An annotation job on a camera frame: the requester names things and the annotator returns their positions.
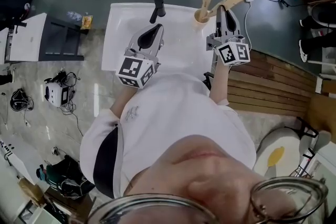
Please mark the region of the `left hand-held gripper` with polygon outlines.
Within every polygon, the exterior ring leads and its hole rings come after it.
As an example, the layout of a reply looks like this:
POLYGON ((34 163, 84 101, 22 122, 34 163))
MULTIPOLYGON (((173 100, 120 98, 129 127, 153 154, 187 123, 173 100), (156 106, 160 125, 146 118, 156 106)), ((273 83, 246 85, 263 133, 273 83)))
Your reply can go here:
POLYGON ((132 36, 116 70, 116 76, 124 86, 143 89, 154 76, 161 65, 156 55, 163 46, 163 35, 163 25, 153 24, 132 36))

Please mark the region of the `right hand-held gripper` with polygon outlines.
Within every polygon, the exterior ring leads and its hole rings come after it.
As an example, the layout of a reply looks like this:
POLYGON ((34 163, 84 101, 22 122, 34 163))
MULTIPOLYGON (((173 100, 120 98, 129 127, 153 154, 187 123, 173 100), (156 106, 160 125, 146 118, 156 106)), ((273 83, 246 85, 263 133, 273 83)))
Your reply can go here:
POLYGON ((217 8, 216 32, 206 38, 206 50, 213 50, 225 66, 238 66, 250 62, 249 44, 245 42, 245 37, 240 35, 240 23, 232 10, 226 10, 223 5, 217 8), (226 38, 227 31, 233 37, 226 38))

